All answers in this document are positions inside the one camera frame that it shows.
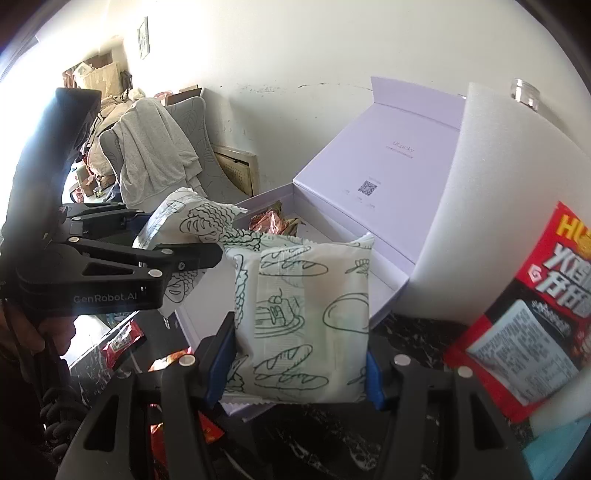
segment red packet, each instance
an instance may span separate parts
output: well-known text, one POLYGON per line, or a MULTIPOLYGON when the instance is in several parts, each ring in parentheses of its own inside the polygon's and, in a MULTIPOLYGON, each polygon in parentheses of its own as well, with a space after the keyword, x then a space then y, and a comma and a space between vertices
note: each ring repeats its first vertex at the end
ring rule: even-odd
POLYGON ((591 361, 591 232, 559 203, 515 278, 445 353, 512 421, 525 420, 591 361))
POLYGON ((142 329, 134 320, 131 320, 100 351, 105 357, 107 366, 113 369, 121 354, 143 336, 142 329))

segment white wall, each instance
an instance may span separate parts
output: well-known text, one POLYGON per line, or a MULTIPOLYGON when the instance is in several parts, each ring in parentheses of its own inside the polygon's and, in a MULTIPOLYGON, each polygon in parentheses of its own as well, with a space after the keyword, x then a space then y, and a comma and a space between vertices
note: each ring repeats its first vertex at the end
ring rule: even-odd
MULTIPOLYGON (((104 13, 99 3, 72 0, 68 18, 87 4, 104 13)), ((125 37, 134 86, 207 89, 212 142, 257 154, 263 189, 290 181, 371 103, 372 75, 450 93, 476 81, 508 94, 524 78, 545 115, 591 153, 591 97, 514 0, 119 0, 102 18, 103 36, 125 37), (151 52, 140 60, 144 16, 151 52)))

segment blue gripper pad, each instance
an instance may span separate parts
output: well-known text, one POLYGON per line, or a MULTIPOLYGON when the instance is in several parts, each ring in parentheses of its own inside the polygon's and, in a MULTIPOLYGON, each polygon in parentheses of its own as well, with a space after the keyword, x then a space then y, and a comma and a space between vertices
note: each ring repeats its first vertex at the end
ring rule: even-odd
POLYGON ((212 408, 215 403, 222 398, 223 390, 226 387, 226 379, 232 362, 236 358, 236 341, 234 328, 232 328, 225 336, 212 367, 209 370, 209 377, 207 379, 207 394, 205 395, 205 402, 209 408, 212 408))
POLYGON ((368 400, 373 402, 376 410, 384 408, 385 396, 382 391, 382 372, 369 350, 365 359, 365 395, 368 400))

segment snack wrapper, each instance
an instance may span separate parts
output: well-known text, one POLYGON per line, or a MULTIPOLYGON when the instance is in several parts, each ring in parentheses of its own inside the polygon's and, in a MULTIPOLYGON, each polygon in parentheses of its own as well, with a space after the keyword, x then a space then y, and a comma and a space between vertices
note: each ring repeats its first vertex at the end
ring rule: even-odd
POLYGON ((100 351, 105 357, 107 366, 113 370, 117 364, 119 357, 127 350, 131 345, 137 342, 144 336, 142 329, 139 325, 131 320, 121 331, 113 337, 112 340, 100 351))
POLYGON ((222 243, 236 268, 238 353, 222 401, 359 401, 373 235, 344 244, 250 231, 233 235, 227 232, 222 243))
POLYGON ((591 362, 590 233, 559 203, 515 278, 444 355, 471 367, 512 421, 591 362))
MULTIPOLYGON (((217 243, 224 231, 245 209, 213 202, 186 187, 168 195, 152 214, 134 241, 134 248, 152 250, 158 244, 217 243)), ((178 304, 193 291, 206 270, 173 273, 162 306, 158 309, 169 317, 178 304)))

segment green line drawing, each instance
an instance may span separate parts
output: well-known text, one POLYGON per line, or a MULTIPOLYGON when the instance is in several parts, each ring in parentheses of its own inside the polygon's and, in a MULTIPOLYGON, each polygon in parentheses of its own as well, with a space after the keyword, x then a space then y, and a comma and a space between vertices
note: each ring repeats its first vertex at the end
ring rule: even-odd
POLYGON ((246 299, 246 281, 248 280, 248 270, 244 268, 244 255, 236 255, 236 289, 235 298, 235 316, 234 326, 238 328, 244 318, 244 301, 246 299))
POLYGON ((326 265, 300 258, 311 249, 311 246, 289 247, 262 254, 259 275, 268 277, 317 277, 328 273, 329 268, 326 265))
POLYGON ((187 218, 178 229, 182 233, 196 235, 202 243, 217 242, 224 229, 231 226, 236 215, 237 212, 233 212, 229 206, 203 202, 189 210, 187 218))
POLYGON ((345 332, 369 333, 369 296, 366 293, 346 293, 331 302, 324 310, 322 322, 335 330, 345 332), (359 319, 364 318, 364 325, 359 326, 359 319))
POLYGON ((248 248, 258 252, 261 250, 260 232, 251 232, 250 230, 237 230, 235 228, 226 228, 220 235, 220 243, 225 250, 230 248, 248 248))
POLYGON ((265 233, 261 237, 261 244, 266 248, 293 247, 297 245, 304 245, 304 243, 306 243, 306 240, 296 236, 273 235, 270 233, 265 233))
POLYGON ((244 393, 244 379, 242 378, 242 375, 238 373, 238 368, 246 361, 247 358, 248 355, 237 357, 232 362, 232 365, 230 365, 230 370, 228 371, 228 376, 226 378, 226 392, 244 393))
POLYGON ((355 260, 355 266, 345 271, 347 273, 358 273, 360 275, 369 275, 369 258, 358 258, 355 260))
POLYGON ((295 332, 305 324, 299 315, 301 297, 271 295, 268 300, 258 301, 255 309, 255 338, 270 338, 295 332))
POLYGON ((362 367, 359 370, 359 376, 358 377, 355 377, 355 378, 352 378, 351 380, 349 380, 347 382, 347 385, 353 385, 353 384, 356 384, 356 383, 365 383, 365 367, 362 367))
POLYGON ((187 295, 193 291, 193 287, 200 277, 199 270, 187 270, 184 272, 175 272, 166 285, 164 295, 173 303, 181 303, 187 295))
POLYGON ((329 379, 322 375, 282 374, 272 375, 265 380, 255 381, 257 387, 276 390, 316 390, 328 385, 329 379))
POLYGON ((314 347, 308 343, 283 350, 277 355, 263 360, 254 368, 255 380, 262 380, 278 373, 287 373, 306 360, 313 351, 314 347))
POLYGON ((350 247, 360 248, 362 250, 371 250, 372 247, 373 247, 373 242, 372 242, 372 245, 365 245, 365 244, 363 244, 361 242, 350 242, 350 243, 345 244, 345 245, 348 245, 350 247))
POLYGON ((314 351, 309 344, 283 350, 254 368, 254 383, 257 387, 275 390, 316 390, 329 383, 322 375, 299 372, 299 366, 314 351))

